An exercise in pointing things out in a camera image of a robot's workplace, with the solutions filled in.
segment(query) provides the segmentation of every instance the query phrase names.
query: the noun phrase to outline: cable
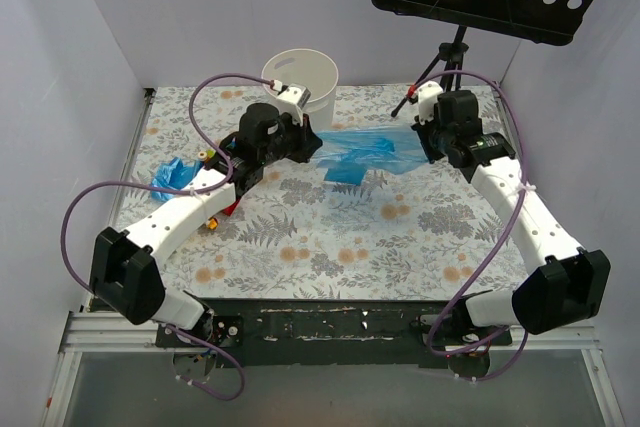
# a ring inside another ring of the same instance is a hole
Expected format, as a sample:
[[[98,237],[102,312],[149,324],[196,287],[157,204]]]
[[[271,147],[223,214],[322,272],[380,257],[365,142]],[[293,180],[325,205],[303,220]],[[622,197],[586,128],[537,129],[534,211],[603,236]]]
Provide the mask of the cable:
[[[69,272],[71,277],[73,277],[73,279],[78,284],[80,284],[80,286],[82,286],[82,288],[84,288],[85,290],[87,290],[88,292],[93,294],[89,284],[87,284],[84,280],[82,280],[82,278],[78,275],[76,270],[71,265],[71,261],[69,260],[69,253],[67,251],[67,230],[69,228],[69,219],[71,218],[71,214],[73,213],[73,209],[75,209],[75,207],[78,205],[78,203],[87,194],[93,192],[94,190],[101,189],[103,187],[131,187],[131,188],[134,188],[134,189],[147,190],[147,191],[150,191],[150,192],[160,192],[160,193],[164,193],[164,194],[187,196],[187,195],[193,195],[193,194],[206,194],[206,193],[209,193],[209,192],[213,192],[214,190],[216,190],[219,187],[221,187],[224,184],[226,184],[231,179],[231,177],[233,175],[233,164],[231,163],[231,159],[229,159],[229,157],[222,151],[222,149],[220,147],[218,147],[216,145],[216,143],[207,136],[207,134],[204,133],[204,131],[198,125],[198,122],[196,121],[195,116],[194,116],[195,101],[196,101],[196,97],[198,96],[200,91],[202,89],[204,89],[207,85],[211,84],[212,82],[215,82],[216,80],[227,79],[227,78],[240,78],[240,79],[245,79],[245,80],[251,80],[253,82],[257,82],[257,83],[260,83],[260,84],[266,84],[266,85],[269,85],[269,86],[273,86],[274,85],[274,81],[265,80],[265,79],[262,79],[260,77],[254,77],[254,76],[251,76],[251,75],[236,74],[236,73],[220,74],[220,75],[214,75],[213,77],[209,77],[208,79],[206,79],[204,82],[202,82],[200,85],[198,85],[195,88],[195,90],[193,91],[193,93],[191,94],[191,98],[189,99],[189,119],[191,119],[191,123],[193,124],[194,129],[196,130],[196,132],[198,132],[200,137],[202,137],[202,139],[207,144],[209,144],[209,146],[211,146],[211,148],[216,152],[216,154],[218,154],[220,157],[222,157],[222,159],[227,164],[227,174],[225,175],[224,179],[222,179],[220,182],[218,182],[217,184],[212,185],[210,187],[206,187],[204,189],[199,189],[199,190],[193,190],[193,191],[166,189],[166,188],[162,188],[162,187],[152,187],[150,185],[140,184],[140,183],[137,183],[137,182],[128,182],[128,181],[123,181],[123,180],[107,180],[107,181],[104,181],[104,182],[98,182],[96,184],[90,185],[89,187],[84,189],[82,192],[80,192],[78,195],[76,195],[76,197],[71,201],[71,203],[69,204],[69,207],[67,207],[67,210],[66,210],[66,212],[64,214],[64,217],[62,219],[62,226],[60,227],[60,253],[62,254],[62,261],[64,262],[64,265],[67,268],[67,271]],[[180,334],[183,337],[186,337],[186,338],[192,340],[193,342],[197,342],[197,343],[203,345],[204,347],[207,347],[208,349],[214,350],[215,352],[217,352],[218,354],[223,356],[225,359],[229,360],[229,362],[231,362],[238,369],[238,373],[240,374],[240,388],[238,389],[238,391],[236,393],[234,393],[232,395],[226,395],[226,394],[220,394],[219,392],[216,392],[216,391],[212,390],[211,388],[207,387],[206,385],[202,384],[201,382],[193,381],[192,379],[189,379],[186,376],[181,376],[181,378],[183,380],[185,380],[187,382],[191,382],[191,384],[195,385],[196,387],[198,387],[199,389],[205,391],[206,393],[208,393],[212,397],[215,397],[216,399],[233,400],[233,399],[237,398],[242,393],[242,391],[244,390],[245,376],[244,376],[244,371],[242,370],[242,367],[240,366],[240,364],[238,363],[238,361],[236,359],[234,359],[230,354],[227,354],[225,351],[223,351],[219,347],[216,347],[215,345],[210,344],[209,342],[206,342],[206,341],[204,341],[202,339],[198,339],[197,337],[194,337],[194,336],[192,336],[192,335],[190,335],[190,334],[178,329],[175,326],[167,325],[167,328],[171,329],[175,333]]]
[[[242,368],[240,363],[231,354],[228,354],[227,352],[222,350],[220,347],[216,347],[215,345],[213,345],[213,344],[211,344],[211,343],[209,343],[209,342],[207,342],[205,340],[199,339],[199,338],[197,338],[197,337],[195,337],[195,336],[193,336],[191,334],[186,333],[184,330],[179,329],[174,325],[167,324],[167,328],[169,330],[171,330],[176,335],[179,335],[181,337],[185,337],[185,338],[191,340],[192,342],[197,342],[200,345],[204,345],[205,347],[208,347],[210,351],[215,352],[216,354],[224,357],[229,362],[231,362],[231,364],[233,364],[233,366],[238,371],[238,375],[240,376],[240,387],[238,387],[238,390],[236,390],[233,394],[221,394],[220,392],[217,392],[217,391],[213,390],[211,387],[207,386],[206,384],[204,384],[202,382],[199,382],[197,380],[193,380],[192,378],[187,377],[186,375],[178,374],[178,377],[180,377],[180,379],[184,380],[189,385],[196,386],[200,390],[206,392],[211,397],[215,397],[218,400],[233,400],[233,399],[237,399],[238,397],[240,397],[242,392],[244,392],[244,386],[246,384],[246,376],[245,376],[244,369]]]
[[[521,160],[520,182],[522,183],[522,185],[527,185],[527,181],[528,181],[527,156],[525,154],[524,146],[522,145],[522,140],[521,140],[521,136],[520,136],[520,128],[519,128],[518,121],[516,119],[515,113],[513,112],[513,109],[511,108],[511,103],[509,102],[509,99],[507,98],[507,96],[504,93],[504,91],[493,80],[491,80],[491,79],[489,79],[489,78],[487,78],[487,77],[485,77],[485,76],[483,76],[481,74],[477,74],[475,72],[470,72],[468,70],[449,70],[449,71],[443,71],[443,72],[431,74],[428,77],[425,77],[422,81],[418,82],[416,84],[416,89],[419,88],[421,85],[425,84],[426,82],[429,82],[430,80],[435,79],[436,77],[441,77],[443,75],[448,75],[448,74],[459,74],[459,75],[468,75],[468,76],[471,76],[471,77],[475,77],[476,79],[482,80],[484,83],[486,83],[487,85],[492,87],[498,93],[498,95],[502,99],[502,102],[504,103],[504,106],[505,106],[507,112],[509,113],[509,115],[511,116],[511,119],[513,121],[513,126],[514,126],[514,130],[515,130],[516,138],[517,138],[517,141],[518,141],[518,147],[520,148],[520,153],[521,153],[521,155],[520,155],[520,160]],[[481,346],[487,344],[488,342],[492,341],[493,339],[495,339],[496,337],[498,337],[499,335],[503,334],[504,332],[506,332],[508,330],[508,327],[501,327],[501,328],[497,329],[496,331],[494,331],[493,333],[491,333],[490,335],[488,335],[487,337],[485,337],[483,339],[480,339],[477,342],[468,344],[465,347],[461,347],[461,348],[456,349],[456,350],[449,350],[449,351],[446,351],[446,352],[435,350],[433,348],[433,345],[432,345],[433,344],[433,338],[434,338],[436,332],[438,331],[438,329],[440,328],[440,326],[442,325],[442,322],[443,322],[444,318],[449,314],[449,312],[451,312],[451,310],[453,309],[455,304],[462,298],[464,293],[467,290],[469,290],[471,285],[478,279],[478,277],[480,277],[480,275],[482,275],[484,270],[491,263],[491,261],[494,259],[494,257],[498,253],[498,251],[502,248],[502,246],[505,244],[505,242],[509,238],[509,235],[511,234],[511,231],[513,230],[513,226],[515,225],[516,220],[518,219],[518,216],[520,215],[520,211],[522,210],[522,205],[524,204],[525,196],[526,196],[526,190],[521,190],[518,193],[518,201],[516,202],[516,206],[515,206],[515,209],[513,211],[513,214],[509,218],[509,221],[507,222],[507,225],[505,225],[504,230],[500,234],[500,237],[498,238],[498,240],[496,242],[496,245],[493,246],[491,251],[489,251],[487,256],[480,263],[480,265],[478,266],[476,271],[471,275],[471,277],[469,277],[469,279],[464,283],[464,285],[462,287],[460,287],[458,292],[456,292],[456,294],[451,298],[451,300],[447,303],[447,305],[444,307],[444,309],[442,309],[442,312],[440,312],[440,314],[438,315],[438,317],[434,321],[433,325],[431,326],[431,329],[429,329],[429,334],[427,335],[427,347],[429,348],[430,352],[433,355],[440,356],[440,357],[446,357],[448,355],[466,354],[466,353],[472,352],[474,349],[477,349],[478,347],[481,347]],[[524,350],[524,346],[525,346],[525,344],[527,342],[527,339],[528,339],[528,335],[525,332],[525,335],[522,338],[522,344],[520,345],[519,349],[516,351],[515,355],[509,360],[509,362],[507,362],[505,364],[505,366],[503,366],[501,369],[497,370],[493,374],[490,374],[488,376],[483,377],[482,380],[493,379],[493,378],[498,377],[499,375],[503,374],[504,372],[506,372],[518,360],[518,358],[522,354],[522,351]]]

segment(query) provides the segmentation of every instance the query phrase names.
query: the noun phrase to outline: blue plastic bag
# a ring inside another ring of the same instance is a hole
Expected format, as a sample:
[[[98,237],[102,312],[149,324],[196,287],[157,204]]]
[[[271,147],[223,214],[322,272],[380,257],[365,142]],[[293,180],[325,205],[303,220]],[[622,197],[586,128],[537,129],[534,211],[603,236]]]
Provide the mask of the blue plastic bag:
[[[324,180],[360,185],[367,170],[401,175],[428,163],[409,125],[318,132],[323,146],[313,156],[327,168]]]
[[[201,168],[202,162],[199,160],[192,165],[184,165],[180,157],[174,157],[168,164],[160,164],[156,175],[151,181],[151,186],[182,190],[193,180]],[[173,198],[173,194],[151,192],[151,198],[166,202]]]

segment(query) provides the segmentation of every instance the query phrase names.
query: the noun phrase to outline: floral tablecloth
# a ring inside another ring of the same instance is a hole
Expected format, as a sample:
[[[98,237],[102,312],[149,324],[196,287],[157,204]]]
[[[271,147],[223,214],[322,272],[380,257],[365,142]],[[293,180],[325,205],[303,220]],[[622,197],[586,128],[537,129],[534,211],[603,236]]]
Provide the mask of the floral tablecloth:
[[[493,94],[472,87],[485,131],[503,126]],[[408,105],[391,107],[406,86],[338,87],[334,129],[411,123]],[[194,159],[205,148],[187,115],[192,89],[158,89],[137,152],[133,178],[149,183],[161,162]],[[246,107],[267,100],[261,87],[205,89],[196,106],[214,139],[236,130]],[[370,171],[362,185],[323,182],[326,170],[288,160],[215,231],[202,227],[162,269],[166,285],[201,297],[443,300],[450,298],[492,247],[501,230],[489,204],[446,161],[394,176]],[[124,198],[118,227],[159,203],[148,192]],[[511,288],[525,278],[509,242],[474,290]]]

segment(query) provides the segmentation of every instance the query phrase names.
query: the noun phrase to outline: white backdrop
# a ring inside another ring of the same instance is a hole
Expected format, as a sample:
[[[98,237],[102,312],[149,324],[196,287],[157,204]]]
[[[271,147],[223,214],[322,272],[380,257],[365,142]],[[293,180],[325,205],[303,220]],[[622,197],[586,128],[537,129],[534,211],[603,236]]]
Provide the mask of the white backdrop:
[[[611,274],[595,318],[627,425],[640,423],[640,0],[595,0],[572,44],[523,42],[505,89],[558,220]]]
[[[340,83],[415,80],[455,26],[397,17],[371,0],[96,0],[145,87],[195,85],[220,72],[259,74],[273,55],[311,47]],[[502,79],[516,39],[470,30],[467,67]]]
[[[0,0],[0,425],[39,425],[69,310],[82,290],[60,223],[88,184],[119,178],[143,91],[93,0]],[[72,219],[88,277],[114,192]]]

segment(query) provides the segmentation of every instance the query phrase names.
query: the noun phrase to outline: white trash bin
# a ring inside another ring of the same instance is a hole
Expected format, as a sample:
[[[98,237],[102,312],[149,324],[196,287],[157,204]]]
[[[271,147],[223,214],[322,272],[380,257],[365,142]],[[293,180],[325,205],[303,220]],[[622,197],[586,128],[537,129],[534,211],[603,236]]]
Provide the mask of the white trash bin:
[[[329,130],[336,101],[338,67],[330,57],[311,49],[292,49],[273,57],[262,69],[262,78],[280,80],[284,84],[298,84],[311,92],[303,112],[309,114],[311,128]],[[268,86],[265,90],[275,99],[277,93]]]

